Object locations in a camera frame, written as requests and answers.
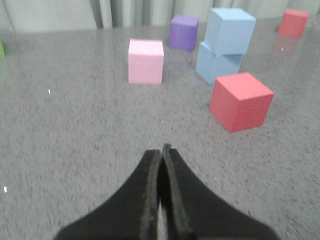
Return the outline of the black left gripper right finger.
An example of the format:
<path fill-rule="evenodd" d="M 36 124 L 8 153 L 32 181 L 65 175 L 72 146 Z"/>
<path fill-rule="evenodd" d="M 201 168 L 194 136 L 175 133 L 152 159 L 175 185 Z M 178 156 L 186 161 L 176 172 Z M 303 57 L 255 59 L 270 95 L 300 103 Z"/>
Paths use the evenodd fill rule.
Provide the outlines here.
<path fill-rule="evenodd" d="M 162 149 L 161 203 L 170 240 L 278 240 L 263 222 L 237 210 L 212 192 L 177 149 Z"/>

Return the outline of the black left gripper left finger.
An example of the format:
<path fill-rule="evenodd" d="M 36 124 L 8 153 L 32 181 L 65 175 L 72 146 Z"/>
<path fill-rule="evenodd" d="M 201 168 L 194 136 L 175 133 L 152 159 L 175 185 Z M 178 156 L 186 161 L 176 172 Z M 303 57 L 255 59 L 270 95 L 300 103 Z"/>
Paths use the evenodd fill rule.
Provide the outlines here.
<path fill-rule="evenodd" d="M 133 173 L 106 202 L 62 228 L 55 239 L 157 239 L 160 165 L 160 150 L 146 150 Z"/>

